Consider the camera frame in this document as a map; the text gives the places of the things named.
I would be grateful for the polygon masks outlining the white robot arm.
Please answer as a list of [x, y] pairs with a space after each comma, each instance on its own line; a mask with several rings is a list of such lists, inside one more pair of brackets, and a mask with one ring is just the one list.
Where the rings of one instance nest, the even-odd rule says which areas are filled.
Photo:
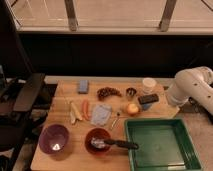
[[166, 90], [171, 106], [183, 106], [190, 97], [200, 103], [213, 116], [213, 71], [205, 66], [179, 71]]

